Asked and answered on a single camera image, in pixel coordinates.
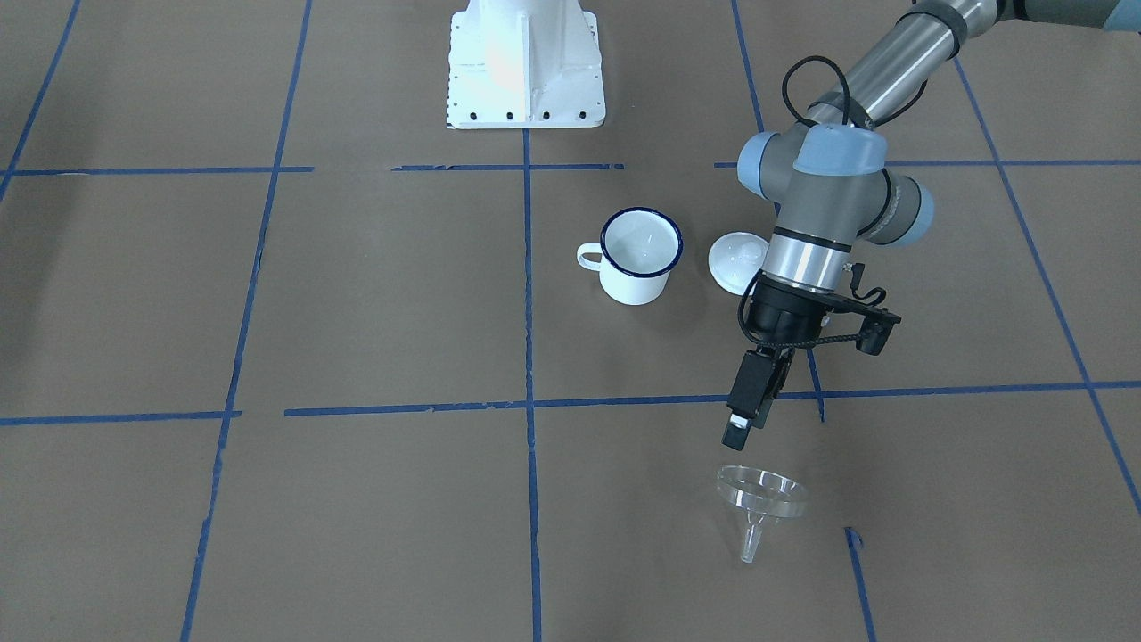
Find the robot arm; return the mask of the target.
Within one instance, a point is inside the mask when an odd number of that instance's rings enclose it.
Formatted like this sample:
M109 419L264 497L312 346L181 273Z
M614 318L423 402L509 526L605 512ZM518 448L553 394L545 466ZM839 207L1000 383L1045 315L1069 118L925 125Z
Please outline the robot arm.
M744 353L726 403L725 444L741 449L768 418L796 350L852 342L881 353L900 318L885 293L859 295L853 244L908 245L929 230L934 200L911 177L885 166L881 125L923 94L942 62L1001 21L1102 31L1136 31L1136 1L917 1L852 70L834 66L836 86L785 133L759 133L741 151L742 186L778 204L761 267L739 298Z

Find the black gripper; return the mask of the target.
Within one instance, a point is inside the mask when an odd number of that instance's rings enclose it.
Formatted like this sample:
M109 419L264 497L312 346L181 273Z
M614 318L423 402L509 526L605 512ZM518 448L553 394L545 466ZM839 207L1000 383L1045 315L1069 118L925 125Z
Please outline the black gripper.
M730 415L722 444L743 450L748 436L767 425L772 403L785 385L796 349L837 344L839 334L820 338L824 317L839 296L792 287L755 276L742 293L742 333L759 350L744 353L726 398Z

